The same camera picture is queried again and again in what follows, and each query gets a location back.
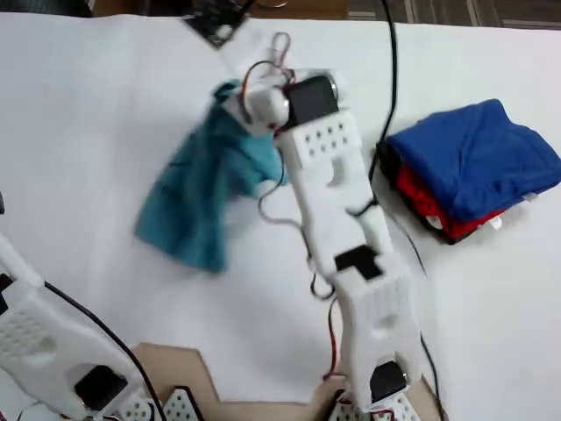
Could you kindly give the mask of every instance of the folded blue shirt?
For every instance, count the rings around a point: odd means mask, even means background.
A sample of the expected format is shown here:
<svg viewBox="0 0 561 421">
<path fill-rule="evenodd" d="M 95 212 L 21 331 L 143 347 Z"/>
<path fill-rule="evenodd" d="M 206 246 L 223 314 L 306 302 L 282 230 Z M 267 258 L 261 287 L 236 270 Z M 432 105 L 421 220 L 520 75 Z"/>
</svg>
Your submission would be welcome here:
<svg viewBox="0 0 561 421">
<path fill-rule="evenodd" d="M 388 142 L 460 221 L 505 210 L 561 181 L 555 151 L 512 123 L 497 99 L 432 114 Z"/>
<path fill-rule="evenodd" d="M 228 199 L 255 197 L 257 184 L 283 174 L 273 135 L 250 135 L 221 106 L 237 87 L 238 82 L 227 82 L 217 89 L 206 118 L 153 186 L 136 226 L 144 241 L 213 272 L 226 269 Z"/>
</svg>

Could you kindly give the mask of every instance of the white table surface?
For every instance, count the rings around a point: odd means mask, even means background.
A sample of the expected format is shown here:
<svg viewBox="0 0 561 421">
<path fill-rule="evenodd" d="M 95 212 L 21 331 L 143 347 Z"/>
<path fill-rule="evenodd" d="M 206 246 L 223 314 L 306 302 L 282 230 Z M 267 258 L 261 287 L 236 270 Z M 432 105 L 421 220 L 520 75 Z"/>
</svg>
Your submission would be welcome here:
<svg viewBox="0 0 561 421">
<path fill-rule="evenodd" d="M 269 20 L 244 29 L 264 39 L 277 30 L 292 35 L 302 66 L 346 75 L 347 104 L 372 144 L 388 106 L 386 25 Z M 497 97 L 561 152 L 561 32 L 398 25 L 398 40 L 393 132 Z M 0 229 L 129 343 L 199 348 L 222 399 L 306 402 L 329 365 L 327 308 L 309 295 L 293 230 L 237 203 L 221 276 L 184 268 L 132 235 L 147 191 L 212 89 L 262 55 L 225 66 L 172 19 L 0 14 Z M 438 244 L 394 197 L 383 199 L 429 272 L 416 277 L 420 325 L 451 419 L 560 419 L 561 189 L 458 246 Z M 298 215 L 290 188 L 267 208 Z M 418 274 L 407 242 L 392 234 Z"/>
</svg>

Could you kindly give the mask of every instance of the red wire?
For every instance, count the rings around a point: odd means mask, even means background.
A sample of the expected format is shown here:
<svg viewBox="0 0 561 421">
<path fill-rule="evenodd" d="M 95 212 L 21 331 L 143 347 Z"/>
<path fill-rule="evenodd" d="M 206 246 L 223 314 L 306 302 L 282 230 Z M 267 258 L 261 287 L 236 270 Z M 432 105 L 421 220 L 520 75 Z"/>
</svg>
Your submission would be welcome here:
<svg viewBox="0 0 561 421">
<path fill-rule="evenodd" d="M 247 72 L 245 72 L 245 76 L 244 76 L 244 80 L 242 81 L 242 91 L 241 91 L 241 96 L 242 96 L 242 101 L 245 99 L 245 91 L 247 90 L 247 83 L 249 82 L 249 76 L 252 73 L 252 71 L 259 65 L 261 64 L 270 64 L 271 66 L 274 66 L 274 63 L 270 60 L 260 60 L 257 61 L 255 63 L 253 63 L 248 69 Z"/>
<path fill-rule="evenodd" d="M 329 380 L 334 375 L 342 375 L 341 373 L 337 373 L 335 371 L 335 367 L 337 366 L 337 338 L 335 337 L 335 330 L 333 329 L 333 306 L 337 301 L 337 297 L 331 300 L 330 309 L 327 313 L 327 326 L 330 330 L 330 341 L 331 341 L 331 367 L 330 371 L 328 371 L 324 376 L 323 380 Z"/>
</svg>

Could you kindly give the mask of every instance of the black cable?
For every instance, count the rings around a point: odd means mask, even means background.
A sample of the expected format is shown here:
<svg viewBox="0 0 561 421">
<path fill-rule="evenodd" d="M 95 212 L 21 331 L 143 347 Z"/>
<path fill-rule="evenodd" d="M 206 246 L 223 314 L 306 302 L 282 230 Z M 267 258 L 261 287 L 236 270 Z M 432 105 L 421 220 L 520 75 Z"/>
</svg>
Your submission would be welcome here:
<svg viewBox="0 0 561 421">
<path fill-rule="evenodd" d="M 377 204 L 378 204 L 378 199 L 376 198 L 376 196 L 374 196 L 361 210 L 354 212 L 352 210 L 347 209 L 346 212 L 352 217 L 360 218 L 366 213 L 366 211 L 368 211 L 373 206 L 376 206 Z"/>
<path fill-rule="evenodd" d="M 389 213 L 383 206 L 382 206 L 382 210 L 394 222 L 395 226 L 397 226 L 397 228 L 401 231 L 401 233 L 405 235 L 405 237 L 407 237 L 407 240 L 411 245 L 411 248 L 413 248 L 413 251 L 415 252 L 417 262 L 419 263 L 419 266 L 421 267 L 421 270 L 423 271 L 425 278 L 429 278 L 429 275 L 427 274 L 427 269 L 424 266 L 423 259 L 421 258 L 421 254 L 419 253 L 419 250 L 417 249 L 415 242 L 413 241 L 407 230 L 403 228 L 403 226 L 401 226 L 401 224 L 397 221 L 397 219 L 395 219 L 395 217 L 391 213 Z"/>
<path fill-rule="evenodd" d="M 380 134 L 380 138 L 378 139 L 378 144 L 384 140 L 387 136 L 387 130 L 394 119 L 395 114 L 395 107 L 397 106 L 397 37 L 395 36 L 395 25 L 394 21 L 392 20 L 392 14 L 389 11 L 389 7 L 387 6 L 387 0 L 380 0 L 382 3 L 382 7 L 384 8 L 384 12 L 386 13 L 386 21 L 387 26 L 389 28 L 389 38 L 390 44 L 392 48 L 392 97 L 391 97 L 391 104 L 389 108 L 389 112 L 387 114 L 386 123 L 384 124 L 384 128 Z M 370 183 L 374 180 L 374 171 L 376 170 L 376 164 L 378 163 L 378 147 L 374 152 L 372 164 L 370 165 L 370 169 L 368 170 L 368 179 Z"/>
<path fill-rule="evenodd" d="M 27 412 L 27 410 L 30 410 L 32 407 L 37 406 L 37 405 L 41 405 L 41 402 L 39 401 L 35 401 L 34 403 L 32 403 L 31 405 L 27 405 L 25 408 L 23 408 L 19 414 L 18 417 L 16 418 L 16 421 L 21 421 L 24 417 L 24 413 Z"/>
<path fill-rule="evenodd" d="M 150 394 L 150 397 L 154 400 L 154 405 L 156 406 L 156 410 L 160 414 L 162 421 L 166 421 L 166 414 L 164 413 L 164 409 L 162 408 L 160 400 L 156 395 L 156 391 L 154 390 L 152 382 L 150 382 L 150 379 L 148 378 L 146 371 L 142 367 L 142 364 L 140 364 L 140 361 L 138 361 L 137 357 L 134 355 L 134 353 L 132 353 L 131 349 L 93 312 L 91 312 L 86 307 L 75 301 L 72 297 L 67 296 L 64 292 L 62 292 L 60 289 L 56 288 L 49 282 L 45 282 L 45 287 L 51 292 L 53 292 L 56 296 L 59 296 L 64 301 L 72 305 L 75 309 L 77 309 L 80 313 L 88 317 L 96 325 L 98 325 L 100 329 L 104 331 L 105 334 L 107 334 L 107 336 L 109 336 L 124 351 L 124 353 L 126 353 L 126 355 L 131 359 L 132 363 L 136 366 L 136 368 L 140 372 L 140 375 L 142 375 L 142 379 L 144 380 L 144 383 L 148 388 L 148 393 Z"/>
<path fill-rule="evenodd" d="M 277 181 L 277 183 L 270 190 L 265 192 L 259 198 L 259 200 L 257 202 L 257 209 L 259 211 L 259 215 L 269 224 L 290 225 L 290 226 L 294 227 L 296 230 L 298 230 L 298 232 L 302 235 L 302 238 L 304 240 L 304 244 L 306 245 L 306 250 L 308 251 L 308 256 L 309 256 L 308 241 L 306 241 L 306 237 L 304 236 L 304 233 L 302 231 L 302 224 L 300 224 L 298 221 L 295 221 L 294 219 L 290 219 L 290 218 L 271 218 L 263 210 L 263 203 L 265 202 L 265 199 L 267 199 L 275 191 L 277 191 L 282 186 L 282 183 L 284 183 L 284 174 L 285 174 L 284 158 L 283 158 L 282 153 L 280 151 L 279 151 L 279 156 L 280 156 L 280 168 L 281 168 L 279 181 Z"/>
<path fill-rule="evenodd" d="M 440 417 L 441 421 L 445 421 L 444 408 L 442 406 L 442 401 L 440 400 L 440 387 L 438 386 L 437 366 L 435 365 L 435 362 L 432 360 L 432 355 L 430 355 L 429 348 L 427 347 L 427 344 L 424 341 L 424 337 L 422 334 L 421 334 L 421 345 L 423 346 L 424 353 L 427 355 L 427 360 L 429 360 L 429 364 L 430 364 L 430 371 L 432 371 L 432 376 L 435 379 L 435 395 L 436 395 L 438 416 Z"/>
<path fill-rule="evenodd" d="M 150 0 L 142 0 L 138 7 L 138 14 L 140 16 L 148 16 L 150 14 Z"/>
<path fill-rule="evenodd" d="M 312 277 L 312 282 L 309 285 L 309 292 L 312 293 L 314 298 L 318 299 L 319 301 L 329 301 L 335 295 L 335 287 L 331 284 L 330 292 L 327 294 L 318 294 L 316 291 L 316 279 L 317 279 L 317 272 L 314 272 L 314 276 Z"/>
</svg>

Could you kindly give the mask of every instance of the white robotic arm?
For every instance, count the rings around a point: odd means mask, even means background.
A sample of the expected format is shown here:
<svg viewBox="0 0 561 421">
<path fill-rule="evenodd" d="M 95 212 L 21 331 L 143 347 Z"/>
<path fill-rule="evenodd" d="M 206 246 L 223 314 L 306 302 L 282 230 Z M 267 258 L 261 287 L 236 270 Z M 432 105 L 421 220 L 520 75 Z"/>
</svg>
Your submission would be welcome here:
<svg viewBox="0 0 561 421">
<path fill-rule="evenodd" d="M 356 122 L 338 108 L 342 90 L 336 80 L 317 70 L 283 88 L 274 79 L 266 86 L 265 79 L 244 102 L 233 97 L 224 107 L 250 132 L 280 128 L 276 141 L 311 259 L 337 292 L 342 372 L 356 406 L 369 411 L 420 379 L 421 342 L 410 276 L 373 197 Z M 247 112 L 240 110 L 244 106 Z"/>
<path fill-rule="evenodd" d="M 131 360 L 88 320 L 46 298 L 40 275 L 0 234 L 0 367 L 74 420 L 109 415 L 142 385 Z"/>
</svg>

